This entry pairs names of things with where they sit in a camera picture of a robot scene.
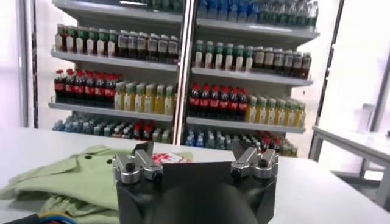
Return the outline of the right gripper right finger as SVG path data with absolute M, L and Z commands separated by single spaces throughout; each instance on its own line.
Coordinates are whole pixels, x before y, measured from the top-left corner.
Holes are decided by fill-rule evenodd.
M 278 154 L 274 149 L 261 150 L 246 141 L 233 141 L 230 145 L 235 160 L 230 173 L 235 180 L 253 175 L 268 180 L 278 175 Z

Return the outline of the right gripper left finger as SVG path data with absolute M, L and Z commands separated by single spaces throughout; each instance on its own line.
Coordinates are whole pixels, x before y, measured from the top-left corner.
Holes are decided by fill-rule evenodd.
M 113 159 L 113 179 L 117 183 L 137 184 L 142 178 L 158 183 L 163 178 L 163 166 L 152 160 L 154 143 L 137 144 L 131 155 L 117 153 Z

